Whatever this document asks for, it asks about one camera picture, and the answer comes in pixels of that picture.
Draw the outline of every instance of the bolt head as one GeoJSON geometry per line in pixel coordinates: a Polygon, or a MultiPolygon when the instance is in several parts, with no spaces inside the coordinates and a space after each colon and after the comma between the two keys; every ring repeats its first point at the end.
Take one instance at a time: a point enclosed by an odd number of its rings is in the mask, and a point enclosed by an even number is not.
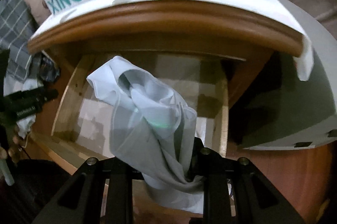
{"type": "Polygon", "coordinates": [[[88,158],[87,164],[88,165],[94,165],[97,162],[97,158],[88,158]]]}
{"type": "Polygon", "coordinates": [[[200,153],[203,155],[209,155],[211,153],[211,150],[207,147],[201,148],[200,153]]]}
{"type": "Polygon", "coordinates": [[[249,164],[249,159],[247,159],[247,158],[239,158],[239,163],[241,165],[248,165],[249,164]]]}

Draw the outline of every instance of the gray checkered cloth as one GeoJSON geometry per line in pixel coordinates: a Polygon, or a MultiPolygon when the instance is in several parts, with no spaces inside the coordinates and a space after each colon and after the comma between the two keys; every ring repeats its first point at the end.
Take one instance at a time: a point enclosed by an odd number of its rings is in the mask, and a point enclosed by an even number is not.
{"type": "Polygon", "coordinates": [[[0,0],[0,48],[10,49],[7,72],[20,81],[36,78],[41,54],[30,55],[29,38],[37,29],[24,0],[0,0]]]}

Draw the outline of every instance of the black metal bracket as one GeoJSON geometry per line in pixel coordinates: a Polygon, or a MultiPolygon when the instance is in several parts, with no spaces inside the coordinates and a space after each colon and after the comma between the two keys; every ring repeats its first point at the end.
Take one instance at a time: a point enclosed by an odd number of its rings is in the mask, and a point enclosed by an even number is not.
{"type": "MultiPolygon", "coordinates": [[[[203,175],[203,224],[304,224],[301,216],[247,158],[222,158],[195,138],[190,176],[203,175]],[[235,217],[227,182],[233,187],[235,217]]],[[[140,172],[118,158],[89,158],[58,191],[33,224],[95,224],[100,221],[103,191],[110,179],[105,224],[132,224],[132,180],[140,172]]]]}

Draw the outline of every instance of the dark object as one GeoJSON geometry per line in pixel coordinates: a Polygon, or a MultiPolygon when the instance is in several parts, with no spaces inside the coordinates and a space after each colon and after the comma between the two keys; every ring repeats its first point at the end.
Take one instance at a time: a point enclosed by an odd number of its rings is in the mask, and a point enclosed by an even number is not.
{"type": "Polygon", "coordinates": [[[3,224],[31,224],[70,178],[65,170],[48,160],[21,160],[17,167],[11,168],[11,173],[15,180],[13,186],[0,179],[0,223],[3,224]]]}
{"type": "Polygon", "coordinates": [[[42,106],[47,101],[57,98],[56,89],[47,90],[38,87],[32,90],[18,91],[7,96],[3,96],[3,79],[6,75],[9,58],[9,50],[0,52],[0,123],[14,124],[16,121],[24,119],[35,113],[42,111],[42,106]]]}
{"type": "Polygon", "coordinates": [[[328,133],[328,138],[334,138],[334,137],[337,137],[337,129],[331,130],[328,133]]]}
{"type": "Polygon", "coordinates": [[[46,56],[42,57],[39,76],[48,83],[54,83],[60,77],[60,69],[46,56]]]}
{"type": "Polygon", "coordinates": [[[21,149],[22,149],[22,151],[26,154],[26,156],[27,156],[29,159],[32,159],[32,158],[28,155],[28,153],[26,152],[26,150],[25,150],[23,147],[21,147],[21,149]]]}
{"type": "Polygon", "coordinates": [[[299,147],[309,147],[312,144],[312,142],[302,142],[302,143],[295,143],[294,147],[299,148],[299,147]]]}
{"type": "Polygon", "coordinates": [[[337,142],[334,143],[334,157],[330,171],[330,183],[326,191],[326,198],[330,200],[328,206],[324,210],[322,217],[316,224],[332,224],[337,223],[337,142]]]}
{"type": "Polygon", "coordinates": [[[6,151],[9,149],[6,128],[0,124],[0,146],[6,151]]]}
{"type": "MultiPolygon", "coordinates": [[[[203,175],[203,224],[304,224],[301,216],[248,159],[222,158],[194,139],[190,176],[203,175]],[[236,216],[231,216],[227,180],[234,189],[236,216]]],[[[110,179],[106,224],[133,223],[132,179],[141,173],[118,158],[89,158],[44,207],[33,224],[99,223],[105,180],[110,179]]]]}

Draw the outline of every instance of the black cable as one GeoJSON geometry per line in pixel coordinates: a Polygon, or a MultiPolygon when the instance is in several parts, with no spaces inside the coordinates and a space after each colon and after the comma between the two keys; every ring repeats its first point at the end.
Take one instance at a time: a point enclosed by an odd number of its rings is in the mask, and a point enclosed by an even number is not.
{"type": "Polygon", "coordinates": [[[20,148],[22,149],[22,151],[25,152],[25,154],[27,155],[27,157],[28,157],[29,159],[31,159],[31,157],[27,154],[26,150],[25,150],[24,148],[22,148],[22,147],[20,147],[20,148]]]}

